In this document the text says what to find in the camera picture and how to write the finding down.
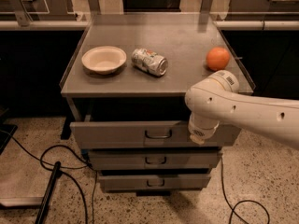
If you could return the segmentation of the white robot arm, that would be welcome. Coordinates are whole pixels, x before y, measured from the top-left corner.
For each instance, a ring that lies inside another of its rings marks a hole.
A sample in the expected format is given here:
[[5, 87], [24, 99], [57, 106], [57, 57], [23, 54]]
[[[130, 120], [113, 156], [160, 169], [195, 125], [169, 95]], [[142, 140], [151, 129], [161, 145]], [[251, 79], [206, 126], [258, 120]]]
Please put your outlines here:
[[299, 148], [299, 101], [242, 95], [238, 79], [220, 70], [191, 86], [185, 94], [190, 109], [191, 139], [202, 144], [220, 122]]

